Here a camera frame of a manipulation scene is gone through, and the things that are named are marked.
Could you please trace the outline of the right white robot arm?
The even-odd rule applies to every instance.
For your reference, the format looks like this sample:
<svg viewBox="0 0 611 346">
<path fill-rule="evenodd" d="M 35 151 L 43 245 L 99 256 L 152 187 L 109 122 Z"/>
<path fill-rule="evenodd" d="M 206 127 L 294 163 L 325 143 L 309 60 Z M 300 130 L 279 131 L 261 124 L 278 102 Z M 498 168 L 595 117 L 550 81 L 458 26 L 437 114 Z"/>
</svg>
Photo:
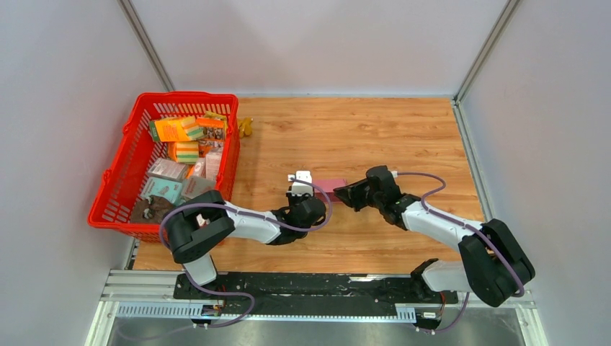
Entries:
<svg viewBox="0 0 611 346">
<path fill-rule="evenodd" d="M 412 295 L 431 301 L 439 292 L 473 293 L 485 304 L 498 307 L 511 297 L 525 294 L 535 268 L 508 225 L 492 218 L 487 222 L 460 218 L 430 206 L 422 196 L 401 191 L 399 172 L 386 166 L 367 170 L 365 178 L 334 188 L 334 195 L 358 212 L 375 208 L 385 221 L 404 231 L 428 236 L 455 250 L 460 260 L 429 259 L 412 271 Z"/>
</svg>

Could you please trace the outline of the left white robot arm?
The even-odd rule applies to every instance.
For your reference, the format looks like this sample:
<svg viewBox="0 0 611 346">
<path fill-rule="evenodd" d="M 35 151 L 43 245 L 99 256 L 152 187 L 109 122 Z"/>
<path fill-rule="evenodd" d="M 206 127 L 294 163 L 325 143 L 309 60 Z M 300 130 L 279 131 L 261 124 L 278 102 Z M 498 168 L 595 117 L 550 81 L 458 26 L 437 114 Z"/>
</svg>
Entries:
<svg viewBox="0 0 611 346">
<path fill-rule="evenodd" d="M 331 215 L 315 196 L 297 198 L 288 206 L 265 212 L 240 208 L 217 190 L 188 200 L 165 214 L 159 238 L 175 263 L 193 279 L 192 289 L 210 299 L 220 290 L 211 250 L 227 238 L 251 239 L 279 246 L 293 243 L 321 228 Z"/>
</svg>

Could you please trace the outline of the pink paper box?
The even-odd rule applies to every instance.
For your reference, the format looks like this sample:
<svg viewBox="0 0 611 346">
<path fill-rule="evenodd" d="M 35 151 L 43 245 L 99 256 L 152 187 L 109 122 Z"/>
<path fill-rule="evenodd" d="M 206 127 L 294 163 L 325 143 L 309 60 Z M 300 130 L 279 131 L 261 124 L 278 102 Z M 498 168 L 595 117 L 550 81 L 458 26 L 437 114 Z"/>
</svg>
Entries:
<svg viewBox="0 0 611 346">
<path fill-rule="evenodd" d="M 347 185 L 343 178 L 314 179 L 313 184 L 319 186 L 328 196 L 331 202 L 340 203 L 341 200 L 334 194 L 334 189 Z"/>
</svg>

